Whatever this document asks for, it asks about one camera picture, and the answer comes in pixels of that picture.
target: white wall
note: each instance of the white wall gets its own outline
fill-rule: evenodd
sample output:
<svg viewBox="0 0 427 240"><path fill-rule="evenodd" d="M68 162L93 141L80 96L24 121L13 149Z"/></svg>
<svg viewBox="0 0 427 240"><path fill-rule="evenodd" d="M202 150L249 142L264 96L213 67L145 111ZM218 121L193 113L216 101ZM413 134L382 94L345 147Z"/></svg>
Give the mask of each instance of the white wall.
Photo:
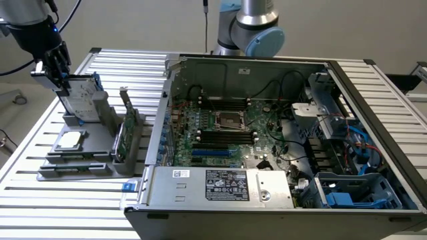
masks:
<svg viewBox="0 0 427 240"><path fill-rule="evenodd" d="M84 0L62 39L74 70L90 47L204 50L201 0ZM74 5L56 0L61 21ZM208 48L217 34L220 0L209 0ZM386 73L406 73L427 61L425 0L276 0L285 44L278 55L373 59ZM13 38L0 38L0 72L30 56ZM32 83L28 69L0 82Z"/></svg>

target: blue latch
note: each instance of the blue latch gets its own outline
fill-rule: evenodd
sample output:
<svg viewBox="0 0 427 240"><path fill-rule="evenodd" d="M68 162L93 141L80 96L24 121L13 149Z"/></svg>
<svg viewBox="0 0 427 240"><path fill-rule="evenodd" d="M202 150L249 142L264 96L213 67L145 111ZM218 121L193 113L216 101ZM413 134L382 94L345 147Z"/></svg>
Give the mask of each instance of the blue latch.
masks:
<svg viewBox="0 0 427 240"><path fill-rule="evenodd" d="M353 202L346 192L332 192L325 195L326 204L330 208L341 209L380 209L386 199L378 199L373 202Z"/></svg>
<svg viewBox="0 0 427 240"><path fill-rule="evenodd" d="M121 192L122 193L134 193L136 192L136 184L134 183L122 183L121 185Z"/></svg>

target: power supply label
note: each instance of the power supply label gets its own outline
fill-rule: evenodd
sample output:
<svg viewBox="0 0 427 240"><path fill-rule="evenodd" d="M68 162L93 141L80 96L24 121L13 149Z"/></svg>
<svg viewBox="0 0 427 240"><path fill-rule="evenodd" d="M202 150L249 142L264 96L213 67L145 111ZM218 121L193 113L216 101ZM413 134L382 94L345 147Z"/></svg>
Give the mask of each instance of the power supply label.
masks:
<svg viewBox="0 0 427 240"><path fill-rule="evenodd" d="M246 171L205 170L208 201L249 201Z"/></svg>

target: gray floor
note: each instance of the gray floor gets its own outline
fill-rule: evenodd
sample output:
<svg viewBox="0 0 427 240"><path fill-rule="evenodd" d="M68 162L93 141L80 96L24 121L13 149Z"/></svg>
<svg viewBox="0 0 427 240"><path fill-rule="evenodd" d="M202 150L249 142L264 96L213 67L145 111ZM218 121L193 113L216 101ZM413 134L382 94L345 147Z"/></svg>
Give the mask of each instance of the gray floor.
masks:
<svg viewBox="0 0 427 240"><path fill-rule="evenodd" d="M37 122L42 112L49 106L54 94L37 84L9 84L0 83L0 94L19 89L26 97L25 105L15 105L11 102L0 106L0 129L2 129L15 144L19 144L26 133ZM0 153L0 168L7 160L7 156Z"/></svg>

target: motherboard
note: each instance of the motherboard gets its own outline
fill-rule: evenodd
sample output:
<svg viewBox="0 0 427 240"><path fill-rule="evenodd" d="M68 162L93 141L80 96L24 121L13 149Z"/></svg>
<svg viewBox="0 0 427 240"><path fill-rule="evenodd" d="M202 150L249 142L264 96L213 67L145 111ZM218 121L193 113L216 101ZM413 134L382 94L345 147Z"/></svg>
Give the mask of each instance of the motherboard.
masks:
<svg viewBox="0 0 427 240"><path fill-rule="evenodd" d="M266 101L177 102L172 106L173 166L250 169L265 160L270 170L282 169L278 109Z"/></svg>

